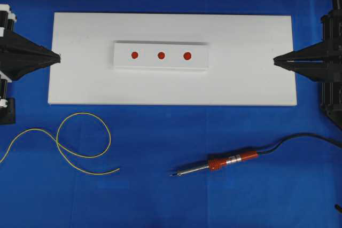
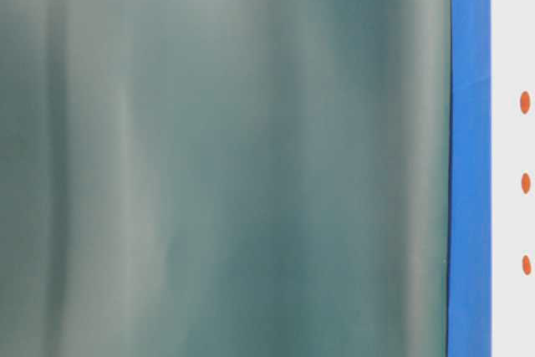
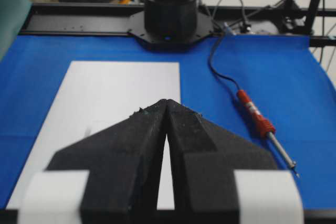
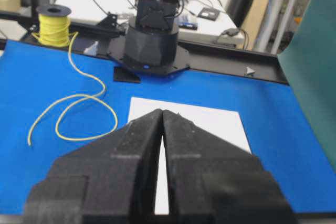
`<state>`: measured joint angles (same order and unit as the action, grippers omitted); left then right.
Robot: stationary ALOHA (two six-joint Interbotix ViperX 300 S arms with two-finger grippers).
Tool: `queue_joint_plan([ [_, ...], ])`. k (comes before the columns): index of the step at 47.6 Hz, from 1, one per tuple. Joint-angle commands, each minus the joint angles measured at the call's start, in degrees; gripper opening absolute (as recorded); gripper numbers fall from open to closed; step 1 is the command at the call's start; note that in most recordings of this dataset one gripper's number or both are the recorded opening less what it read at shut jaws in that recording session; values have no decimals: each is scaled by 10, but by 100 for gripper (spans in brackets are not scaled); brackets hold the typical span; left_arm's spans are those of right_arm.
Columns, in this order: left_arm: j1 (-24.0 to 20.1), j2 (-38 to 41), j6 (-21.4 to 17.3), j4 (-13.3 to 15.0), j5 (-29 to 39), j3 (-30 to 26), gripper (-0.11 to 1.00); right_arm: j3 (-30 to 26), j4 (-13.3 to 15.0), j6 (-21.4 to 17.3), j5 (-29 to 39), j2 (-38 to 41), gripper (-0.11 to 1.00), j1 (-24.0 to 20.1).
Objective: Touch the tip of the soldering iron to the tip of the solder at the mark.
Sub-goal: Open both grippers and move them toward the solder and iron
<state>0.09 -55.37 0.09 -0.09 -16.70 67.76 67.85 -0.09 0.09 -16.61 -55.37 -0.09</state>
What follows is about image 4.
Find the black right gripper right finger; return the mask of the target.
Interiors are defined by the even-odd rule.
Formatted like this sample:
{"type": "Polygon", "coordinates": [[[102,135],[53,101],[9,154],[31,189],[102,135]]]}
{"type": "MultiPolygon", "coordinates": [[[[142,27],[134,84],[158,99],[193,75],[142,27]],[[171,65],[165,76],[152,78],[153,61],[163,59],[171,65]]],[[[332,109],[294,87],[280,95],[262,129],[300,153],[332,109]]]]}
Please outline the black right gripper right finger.
{"type": "Polygon", "coordinates": [[[177,223],[294,223],[258,157],[165,110],[169,203],[177,223]]]}

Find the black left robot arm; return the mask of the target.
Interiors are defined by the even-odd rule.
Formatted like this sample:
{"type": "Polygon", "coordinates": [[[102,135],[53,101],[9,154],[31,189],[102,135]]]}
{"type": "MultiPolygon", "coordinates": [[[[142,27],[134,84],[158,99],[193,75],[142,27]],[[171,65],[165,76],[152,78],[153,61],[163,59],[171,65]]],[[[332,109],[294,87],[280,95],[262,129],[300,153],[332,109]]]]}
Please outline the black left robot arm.
{"type": "Polygon", "coordinates": [[[190,53],[178,45],[177,18],[183,0],[136,0],[124,36],[109,43],[107,55],[132,72],[165,76],[190,67],[190,53]]]}

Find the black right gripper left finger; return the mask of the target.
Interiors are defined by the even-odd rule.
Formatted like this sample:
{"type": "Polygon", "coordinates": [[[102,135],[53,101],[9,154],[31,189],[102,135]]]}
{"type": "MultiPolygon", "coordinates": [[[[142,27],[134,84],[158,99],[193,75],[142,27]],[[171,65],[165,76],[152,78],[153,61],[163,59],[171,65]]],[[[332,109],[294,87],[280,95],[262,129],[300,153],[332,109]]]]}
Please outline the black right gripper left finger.
{"type": "Polygon", "coordinates": [[[24,223],[130,223],[154,210],[163,112],[57,158],[30,191],[24,223]]]}

